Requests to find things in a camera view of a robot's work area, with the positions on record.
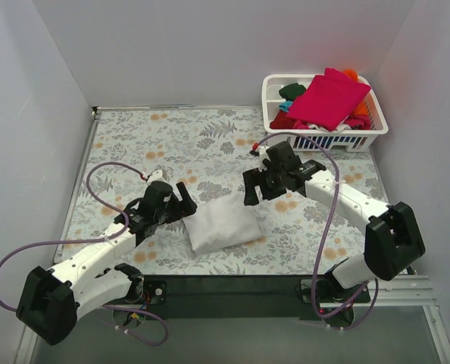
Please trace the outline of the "white t shirt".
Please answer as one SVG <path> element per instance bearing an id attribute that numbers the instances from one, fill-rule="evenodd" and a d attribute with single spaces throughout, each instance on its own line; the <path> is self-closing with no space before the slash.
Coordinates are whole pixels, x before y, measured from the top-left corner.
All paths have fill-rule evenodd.
<path id="1" fill-rule="evenodd" d="M 200 204 L 183 222 L 195 254 L 212 253 L 261 237 L 258 220 L 239 193 Z"/>

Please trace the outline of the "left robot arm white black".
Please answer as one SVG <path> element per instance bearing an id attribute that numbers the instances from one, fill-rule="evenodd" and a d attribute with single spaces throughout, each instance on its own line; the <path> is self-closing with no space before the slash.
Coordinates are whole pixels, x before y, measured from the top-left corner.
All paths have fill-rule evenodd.
<path id="1" fill-rule="evenodd" d="M 157 227 L 193 215 L 197 205 L 184 183 L 151 182 L 104 233 L 70 258 L 27 276 L 16 316 L 47 344 L 56 345 L 87 313 L 112 300 L 138 302 L 144 293 L 141 271 L 114 261 L 151 237 Z"/>

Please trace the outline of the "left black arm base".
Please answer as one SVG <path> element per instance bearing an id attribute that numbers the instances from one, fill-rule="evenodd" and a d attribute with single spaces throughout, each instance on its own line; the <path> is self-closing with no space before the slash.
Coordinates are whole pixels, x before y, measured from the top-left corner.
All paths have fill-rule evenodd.
<path id="1" fill-rule="evenodd" d="M 138 279 L 131 284 L 125 300 L 128 303 L 164 305 L 167 302 L 167 282 L 161 280 Z"/>

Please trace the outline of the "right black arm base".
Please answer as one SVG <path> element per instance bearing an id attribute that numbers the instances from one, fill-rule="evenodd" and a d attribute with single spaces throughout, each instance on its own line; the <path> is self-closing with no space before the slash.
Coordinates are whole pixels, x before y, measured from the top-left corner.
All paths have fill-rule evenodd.
<path id="1" fill-rule="evenodd" d="M 294 292 L 298 297 L 301 303 L 311 305 L 311 288 L 310 285 L 312 283 L 311 279 L 303 279 L 300 281 L 298 285 L 295 286 Z M 316 304 L 317 309 L 322 315 L 326 315 L 334 310 L 334 307 L 322 307 L 323 304 L 327 303 L 335 303 L 338 307 L 340 307 L 344 302 L 346 302 L 361 285 L 358 284 L 349 289 L 335 288 L 332 284 L 330 284 L 326 279 L 321 278 L 317 280 L 316 285 Z M 368 293 L 368 289 L 364 288 L 362 292 L 345 308 L 342 309 L 338 314 L 327 318 L 324 322 L 326 324 L 330 324 L 332 326 L 343 326 L 350 327 L 355 320 L 355 313 L 353 310 L 353 306 L 356 303 L 369 303 L 370 302 L 370 294 Z"/>

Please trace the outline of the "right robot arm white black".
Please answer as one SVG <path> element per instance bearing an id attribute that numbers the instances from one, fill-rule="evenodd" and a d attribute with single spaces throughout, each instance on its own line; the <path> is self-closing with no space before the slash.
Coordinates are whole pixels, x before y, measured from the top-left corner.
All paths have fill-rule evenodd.
<path id="1" fill-rule="evenodd" d="M 364 251 L 329 269 L 315 287 L 321 297 L 345 300 L 367 281 L 391 281 L 426 251 L 413 209 L 404 202 L 390 205 L 340 182 L 315 160 L 303 162 L 287 142 L 254 145 L 258 167 L 245 171 L 244 203 L 276 199 L 297 192 L 347 220 L 364 236 Z"/>

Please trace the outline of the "floral patterned table mat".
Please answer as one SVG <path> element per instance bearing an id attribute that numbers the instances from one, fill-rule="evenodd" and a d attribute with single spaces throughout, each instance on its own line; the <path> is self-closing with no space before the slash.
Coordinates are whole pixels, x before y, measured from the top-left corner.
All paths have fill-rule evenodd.
<path id="1" fill-rule="evenodd" d="M 105 111 L 89 150 L 86 173 L 67 226 L 67 244 L 56 260 L 71 257 L 87 238 L 99 236 L 116 209 L 144 193 L 139 172 L 161 169 L 183 182 L 197 203 L 244 190 L 242 173 L 256 166 L 249 150 L 265 135 L 258 108 Z M 364 237 L 329 210 L 297 193 L 254 208 L 261 237 L 197 255 L 182 222 L 155 234 L 122 256 L 147 275 L 308 275 L 315 262 L 326 271 L 364 249 Z"/>

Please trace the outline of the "dark red t shirt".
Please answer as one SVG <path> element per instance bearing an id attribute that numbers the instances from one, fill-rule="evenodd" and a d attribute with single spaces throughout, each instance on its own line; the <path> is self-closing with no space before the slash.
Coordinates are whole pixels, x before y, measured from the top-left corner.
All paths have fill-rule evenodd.
<path id="1" fill-rule="evenodd" d="M 273 130 L 294 130 L 295 120 L 288 118 L 285 111 L 279 110 L 276 117 L 270 122 L 269 127 Z"/>

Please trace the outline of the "teal t shirt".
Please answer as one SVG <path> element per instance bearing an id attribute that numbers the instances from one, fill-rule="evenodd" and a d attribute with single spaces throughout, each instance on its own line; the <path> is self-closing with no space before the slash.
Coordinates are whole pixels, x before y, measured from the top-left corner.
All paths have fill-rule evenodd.
<path id="1" fill-rule="evenodd" d="M 286 100 L 279 104 L 279 110 L 281 110 L 285 113 L 288 113 L 292 104 L 293 104 L 293 101 Z"/>

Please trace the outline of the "dark green t shirt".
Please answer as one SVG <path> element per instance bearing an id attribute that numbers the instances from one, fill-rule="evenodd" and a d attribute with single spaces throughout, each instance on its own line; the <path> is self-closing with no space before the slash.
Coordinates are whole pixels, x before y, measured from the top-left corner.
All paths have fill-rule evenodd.
<path id="1" fill-rule="evenodd" d="M 299 96 L 302 96 L 306 87 L 299 83 L 291 83 L 279 90 L 279 95 L 286 101 L 294 102 Z"/>

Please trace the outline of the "magenta folded t shirt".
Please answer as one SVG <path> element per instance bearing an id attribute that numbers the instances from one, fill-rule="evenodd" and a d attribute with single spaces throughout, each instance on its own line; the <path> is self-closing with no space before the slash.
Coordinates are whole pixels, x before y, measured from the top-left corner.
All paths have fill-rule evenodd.
<path id="1" fill-rule="evenodd" d="M 287 117 L 332 132 L 364 101 L 370 90 L 369 85 L 327 67 L 293 102 Z"/>

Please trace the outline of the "white plastic basket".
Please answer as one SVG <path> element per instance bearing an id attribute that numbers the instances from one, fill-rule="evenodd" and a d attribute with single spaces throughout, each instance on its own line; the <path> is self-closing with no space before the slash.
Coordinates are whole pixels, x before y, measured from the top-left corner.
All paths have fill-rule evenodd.
<path id="1" fill-rule="evenodd" d="M 271 136 L 266 142 L 267 145 L 270 146 L 272 143 L 285 140 L 290 143 L 296 152 L 316 151 L 317 147 L 311 143 L 315 141 L 328 150 L 343 147 L 348 152 L 365 152 L 377 137 L 389 131 L 383 111 L 373 90 L 365 97 L 370 118 L 368 130 L 329 132 L 321 130 L 274 130 L 270 128 L 270 123 L 280 111 L 280 104 L 285 102 L 285 99 L 280 97 L 280 89 L 292 83 L 308 87 L 313 78 L 312 74 L 271 74 L 264 78 L 261 90 L 263 124 L 266 134 Z"/>

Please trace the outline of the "aluminium frame rail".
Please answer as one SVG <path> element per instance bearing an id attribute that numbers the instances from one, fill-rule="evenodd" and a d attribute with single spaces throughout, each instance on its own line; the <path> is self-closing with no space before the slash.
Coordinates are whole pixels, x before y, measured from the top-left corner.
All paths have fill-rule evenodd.
<path id="1" fill-rule="evenodd" d="M 105 304 L 138 305 L 128 303 L 125 298 L 131 284 L 138 279 L 167 282 L 167 303 L 178 299 L 216 299 L 231 301 L 234 298 L 255 297 L 257 299 L 295 296 L 294 288 L 303 279 L 311 277 L 285 275 L 126 275 L 122 271 L 110 271 L 79 286 L 70 281 L 61 282 L 53 275 L 38 278 L 29 275 L 20 304 L 34 309 L 51 308 L 54 311 L 73 310 L 83 316 Z M 311 300 L 316 302 L 316 285 L 312 282 Z M 370 301 L 378 299 L 387 306 L 422 306 L 435 299 L 428 279 L 417 275 L 400 275 L 391 281 L 371 283 L 367 287 Z"/>

